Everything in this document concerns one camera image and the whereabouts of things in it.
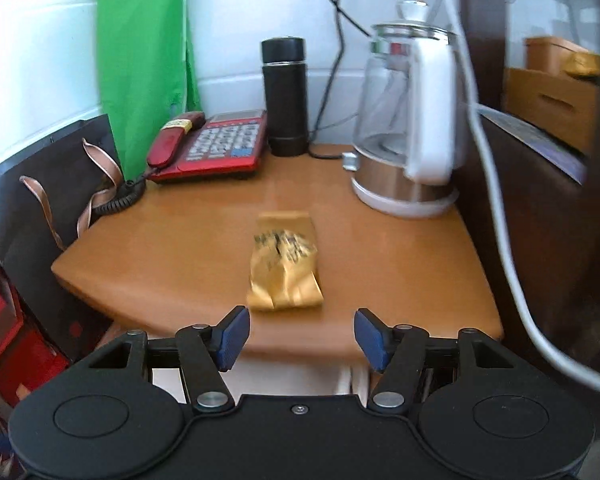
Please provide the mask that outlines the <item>black paper gift bag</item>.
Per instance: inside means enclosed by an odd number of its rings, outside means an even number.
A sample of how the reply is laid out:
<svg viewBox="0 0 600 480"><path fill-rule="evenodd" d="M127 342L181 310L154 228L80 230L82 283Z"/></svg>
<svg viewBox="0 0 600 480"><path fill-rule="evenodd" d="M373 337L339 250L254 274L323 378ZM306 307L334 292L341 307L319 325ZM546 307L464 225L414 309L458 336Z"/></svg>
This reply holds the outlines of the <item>black paper gift bag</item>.
<svg viewBox="0 0 600 480"><path fill-rule="evenodd" d="M50 342L75 362L111 320L65 290L51 271L77 240L76 223L106 177L82 142L117 156L106 115L68 125L0 163L0 266Z"/></svg>

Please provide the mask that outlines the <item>wooden nightstand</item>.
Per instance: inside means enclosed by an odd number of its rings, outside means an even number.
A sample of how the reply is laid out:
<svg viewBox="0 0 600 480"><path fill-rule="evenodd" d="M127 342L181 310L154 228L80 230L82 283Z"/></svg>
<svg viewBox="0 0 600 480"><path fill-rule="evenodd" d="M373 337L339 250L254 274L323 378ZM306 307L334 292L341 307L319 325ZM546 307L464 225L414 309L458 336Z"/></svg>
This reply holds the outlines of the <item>wooden nightstand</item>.
<svg viewBox="0 0 600 480"><path fill-rule="evenodd" d="M336 162L266 157L245 180L150 184L129 210L94 222L52 266L69 292L129 327L171 336L251 311L245 352L356 360L356 310L436 337L503 325L456 210L381 214Z"/></svg>

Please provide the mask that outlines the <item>green bag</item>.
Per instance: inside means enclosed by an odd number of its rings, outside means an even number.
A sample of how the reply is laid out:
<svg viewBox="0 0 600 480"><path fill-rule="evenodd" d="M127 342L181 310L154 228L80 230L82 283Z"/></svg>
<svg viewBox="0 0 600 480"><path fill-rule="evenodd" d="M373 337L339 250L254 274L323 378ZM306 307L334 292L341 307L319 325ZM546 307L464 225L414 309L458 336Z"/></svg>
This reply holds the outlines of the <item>green bag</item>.
<svg viewBox="0 0 600 480"><path fill-rule="evenodd" d="M202 108L187 0L96 0L96 65L122 171L134 179L161 127Z"/></svg>

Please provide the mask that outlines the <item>red desk telephone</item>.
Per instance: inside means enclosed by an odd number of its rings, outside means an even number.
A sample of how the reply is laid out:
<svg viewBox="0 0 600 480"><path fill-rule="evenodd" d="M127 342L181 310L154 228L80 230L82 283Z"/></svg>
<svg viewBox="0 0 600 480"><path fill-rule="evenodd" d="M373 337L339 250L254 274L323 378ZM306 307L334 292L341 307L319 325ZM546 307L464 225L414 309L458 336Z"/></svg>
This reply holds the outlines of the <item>red desk telephone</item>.
<svg viewBox="0 0 600 480"><path fill-rule="evenodd" d="M153 141L140 177L126 180L108 203L97 206L98 216L117 214L135 205L146 183L253 174L260 165L266 141L265 110L216 114L187 112L166 122Z"/></svg>

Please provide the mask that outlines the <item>black thermos bottle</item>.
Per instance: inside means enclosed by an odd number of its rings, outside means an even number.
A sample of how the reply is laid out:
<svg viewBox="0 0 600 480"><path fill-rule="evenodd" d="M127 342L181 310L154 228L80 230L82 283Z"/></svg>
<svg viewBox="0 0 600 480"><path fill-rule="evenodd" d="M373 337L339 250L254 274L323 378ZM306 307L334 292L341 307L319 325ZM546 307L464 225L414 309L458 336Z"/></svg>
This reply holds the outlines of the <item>black thermos bottle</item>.
<svg viewBox="0 0 600 480"><path fill-rule="evenodd" d="M303 155L309 145L305 43L299 37L261 42L268 145L273 155Z"/></svg>

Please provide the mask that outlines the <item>wooden drawer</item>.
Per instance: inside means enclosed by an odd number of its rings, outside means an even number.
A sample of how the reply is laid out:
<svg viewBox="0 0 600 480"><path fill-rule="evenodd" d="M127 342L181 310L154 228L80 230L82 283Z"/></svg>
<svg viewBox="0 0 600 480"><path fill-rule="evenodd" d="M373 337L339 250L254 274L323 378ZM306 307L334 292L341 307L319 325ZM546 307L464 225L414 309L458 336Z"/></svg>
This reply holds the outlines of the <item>wooden drawer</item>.
<svg viewBox="0 0 600 480"><path fill-rule="evenodd" d="M253 323L233 368L223 375L233 396L344 396L368 400L370 368L356 347L350 321Z"/></svg>

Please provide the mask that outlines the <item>red gift bag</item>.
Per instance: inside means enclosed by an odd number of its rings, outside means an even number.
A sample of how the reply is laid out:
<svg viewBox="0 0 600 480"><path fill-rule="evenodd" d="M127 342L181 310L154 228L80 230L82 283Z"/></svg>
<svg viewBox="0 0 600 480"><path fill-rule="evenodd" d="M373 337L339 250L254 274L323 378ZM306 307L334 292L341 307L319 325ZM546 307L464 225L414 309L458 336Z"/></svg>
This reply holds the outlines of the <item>red gift bag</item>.
<svg viewBox="0 0 600 480"><path fill-rule="evenodd" d="M12 408L68 368L68 359L27 316L0 271L0 401Z"/></svg>

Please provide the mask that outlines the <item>glass electric kettle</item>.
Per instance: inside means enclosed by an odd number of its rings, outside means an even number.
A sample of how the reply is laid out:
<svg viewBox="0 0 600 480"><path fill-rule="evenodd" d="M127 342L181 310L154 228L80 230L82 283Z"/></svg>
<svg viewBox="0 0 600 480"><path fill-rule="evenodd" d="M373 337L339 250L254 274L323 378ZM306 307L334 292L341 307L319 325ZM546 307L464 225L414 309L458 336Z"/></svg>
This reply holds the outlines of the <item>glass electric kettle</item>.
<svg viewBox="0 0 600 480"><path fill-rule="evenodd" d="M402 0L396 12L373 25L353 148L342 167L367 206L394 217L437 217L458 195L455 37L428 23L423 0Z"/></svg>

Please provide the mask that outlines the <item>gold tea packet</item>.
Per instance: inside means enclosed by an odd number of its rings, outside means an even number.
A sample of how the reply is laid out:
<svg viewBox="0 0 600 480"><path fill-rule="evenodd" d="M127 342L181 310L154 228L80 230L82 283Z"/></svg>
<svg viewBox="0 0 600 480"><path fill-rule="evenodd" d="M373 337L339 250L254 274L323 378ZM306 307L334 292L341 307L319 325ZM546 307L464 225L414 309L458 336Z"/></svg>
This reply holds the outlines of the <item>gold tea packet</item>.
<svg viewBox="0 0 600 480"><path fill-rule="evenodd" d="M305 211L260 214L253 235L247 306L259 311L320 308L317 236Z"/></svg>

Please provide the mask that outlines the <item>wooden box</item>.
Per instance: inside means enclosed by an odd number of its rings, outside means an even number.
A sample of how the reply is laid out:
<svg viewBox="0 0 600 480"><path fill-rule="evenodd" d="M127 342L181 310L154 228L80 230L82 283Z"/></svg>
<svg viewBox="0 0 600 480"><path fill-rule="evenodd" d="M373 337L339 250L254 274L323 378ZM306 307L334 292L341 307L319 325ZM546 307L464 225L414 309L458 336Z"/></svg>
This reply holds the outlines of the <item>wooden box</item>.
<svg viewBox="0 0 600 480"><path fill-rule="evenodd" d="M590 154L600 100L600 54L556 36L524 40L524 67L507 70L506 112Z"/></svg>

